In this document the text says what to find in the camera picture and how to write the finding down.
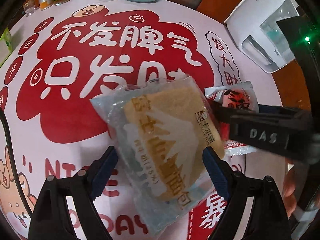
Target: clear plastic bag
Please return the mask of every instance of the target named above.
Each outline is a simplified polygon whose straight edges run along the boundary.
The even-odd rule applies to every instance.
[[[259,112],[258,101],[250,81],[231,86],[205,88],[204,91],[206,98],[218,102],[224,107]],[[244,155],[257,151],[257,148],[253,146],[230,140],[229,132],[230,125],[221,122],[219,133],[224,141],[226,155]]]
[[[190,76],[127,85],[91,103],[124,160],[136,209],[158,237],[213,189],[202,151],[211,146],[223,158],[224,149],[210,107]]]

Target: red oval label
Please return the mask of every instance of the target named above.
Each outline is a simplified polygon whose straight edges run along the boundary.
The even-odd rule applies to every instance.
[[[5,105],[7,104],[8,99],[8,87],[4,87],[0,91],[0,107],[2,108],[2,111],[5,109]]]
[[[36,40],[39,37],[39,33],[35,33],[32,36],[30,36],[20,47],[18,54],[22,55],[25,52],[28,51],[28,49],[30,49],[32,47],[33,44],[35,44]]]
[[[18,70],[20,69],[22,60],[23,60],[23,57],[19,56],[11,63],[4,77],[5,85],[8,85],[12,81],[12,79],[16,76]]]
[[[39,25],[35,28],[33,33],[38,33],[39,31],[43,30],[45,27],[47,27],[50,23],[53,21],[53,17],[50,17],[48,19],[45,19],[44,21],[40,22]]]

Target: snack wrapper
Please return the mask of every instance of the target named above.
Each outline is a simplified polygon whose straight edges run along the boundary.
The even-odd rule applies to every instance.
[[[231,86],[205,88],[204,91],[206,98],[222,104],[223,107],[259,112],[258,101],[250,81]],[[255,147],[230,140],[229,132],[230,124],[220,122],[220,136],[224,141],[225,154],[234,156],[257,151]]]
[[[212,192],[202,151],[211,146],[223,158],[224,148],[192,77],[128,85],[91,102],[108,123],[137,211],[154,236]]]

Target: black cable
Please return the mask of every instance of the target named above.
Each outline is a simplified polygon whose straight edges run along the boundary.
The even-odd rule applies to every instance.
[[[0,119],[3,125],[3,129],[4,129],[4,134],[5,134],[5,140],[7,141],[7,148],[8,148],[8,153],[9,153],[9,159],[10,159],[10,164],[11,164],[11,170],[13,173],[13,178],[14,181],[17,185],[17,189],[20,195],[20,198],[22,200],[22,203],[24,205],[24,207],[26,208],[28,215],[30,216],[30,218],[32,218],[32,211],[31,208],[27,202],[26,196],[23,193],[20,181],[19,181],[19,176],[18,176],[18,172],[17,172],[17,167],[16,167],[16,163],[14,162],[14,156],[13,156],[13,149],[12,149],[12,141],[11,141],[11,136],[10,136],[10,129],[9,129],[9,125],[8,125],[8,121],[7,118],[5,117],[5,114],[2,110],[2,108],[0,107]]]

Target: cartoon bear illustration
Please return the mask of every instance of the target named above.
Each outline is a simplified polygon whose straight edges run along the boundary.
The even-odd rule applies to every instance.
[[[7,146],[5,147],[4,154],[5,162],[0,159],[0,205],[2,212],[11,226],[20,236],[23,236],[23,239],[24,237],[28,237],[31,218],[22,203],[13,178]],[[18,178],[28,205],[33,211],[36,204],[36,197],[30,194],[29,183],[26,176],[23,173],[19,173]]]

